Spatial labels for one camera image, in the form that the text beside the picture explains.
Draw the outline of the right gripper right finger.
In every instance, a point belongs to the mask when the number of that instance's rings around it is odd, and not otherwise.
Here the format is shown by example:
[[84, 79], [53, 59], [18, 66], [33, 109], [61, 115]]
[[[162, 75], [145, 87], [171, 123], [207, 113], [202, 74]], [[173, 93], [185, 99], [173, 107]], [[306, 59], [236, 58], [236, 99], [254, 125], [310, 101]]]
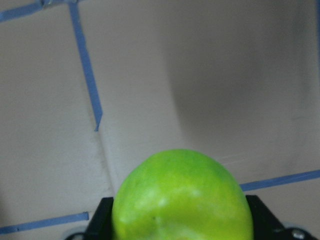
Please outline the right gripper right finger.
[[297, 240], [294, 229], [286, 228], [257, 195], [246, 195], [255, 240]]

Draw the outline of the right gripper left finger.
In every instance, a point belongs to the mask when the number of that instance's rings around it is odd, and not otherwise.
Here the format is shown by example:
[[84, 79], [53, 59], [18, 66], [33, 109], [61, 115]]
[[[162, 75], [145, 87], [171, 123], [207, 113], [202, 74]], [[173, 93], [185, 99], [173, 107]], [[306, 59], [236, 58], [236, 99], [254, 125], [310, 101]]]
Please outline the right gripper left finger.
[[85, 240], [112, 239], [112, 208], [114, 198], [104, 197], [100, 200], [89, 225], [84, 232]]

